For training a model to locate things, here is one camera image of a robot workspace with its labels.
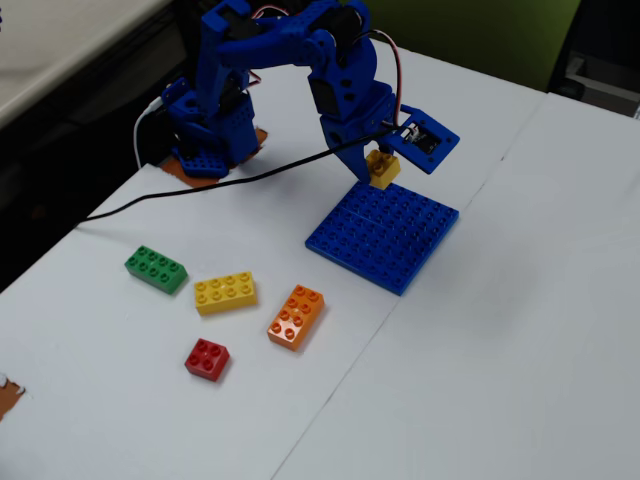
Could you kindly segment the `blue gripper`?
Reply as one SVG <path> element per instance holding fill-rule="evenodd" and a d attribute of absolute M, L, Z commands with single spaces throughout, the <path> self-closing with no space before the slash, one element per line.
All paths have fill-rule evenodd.
<path fill-rule="evenodd" d="M 360 182 L 370 181 L 364 147 L 394 155 L 397 94 L 374 67 L 314 68 L 309 85 L 327 145 Z"/>

